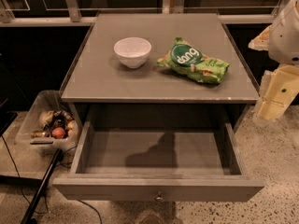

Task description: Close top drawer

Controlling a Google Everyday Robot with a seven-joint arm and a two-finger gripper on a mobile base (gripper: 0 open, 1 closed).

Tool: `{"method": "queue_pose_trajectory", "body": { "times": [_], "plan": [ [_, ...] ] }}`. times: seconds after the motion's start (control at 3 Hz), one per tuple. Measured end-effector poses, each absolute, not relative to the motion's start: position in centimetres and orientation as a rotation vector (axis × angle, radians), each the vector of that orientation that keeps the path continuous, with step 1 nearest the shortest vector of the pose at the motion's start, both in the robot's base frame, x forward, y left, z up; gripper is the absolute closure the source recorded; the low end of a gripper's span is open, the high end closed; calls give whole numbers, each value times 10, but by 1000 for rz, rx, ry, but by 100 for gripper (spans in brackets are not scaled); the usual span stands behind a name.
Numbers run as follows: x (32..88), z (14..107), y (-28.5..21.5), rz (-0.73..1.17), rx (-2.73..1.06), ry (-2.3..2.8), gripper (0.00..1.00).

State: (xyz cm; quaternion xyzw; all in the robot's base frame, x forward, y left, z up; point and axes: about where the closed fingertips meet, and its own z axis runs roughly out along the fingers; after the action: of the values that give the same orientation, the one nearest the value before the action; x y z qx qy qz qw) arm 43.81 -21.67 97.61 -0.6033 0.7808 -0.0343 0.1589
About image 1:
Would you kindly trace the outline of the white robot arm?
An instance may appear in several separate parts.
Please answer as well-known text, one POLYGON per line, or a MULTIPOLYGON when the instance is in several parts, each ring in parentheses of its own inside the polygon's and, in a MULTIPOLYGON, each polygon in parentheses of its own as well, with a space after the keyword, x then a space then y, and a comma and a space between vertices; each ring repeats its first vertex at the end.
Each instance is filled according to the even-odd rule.
POLYGON ((279 119, 299 94, 299 0, 290 0, 249 48, 266 50, 279 63, 273 72, 264 71, 254 107, 253 121, 265 126, 279 119))

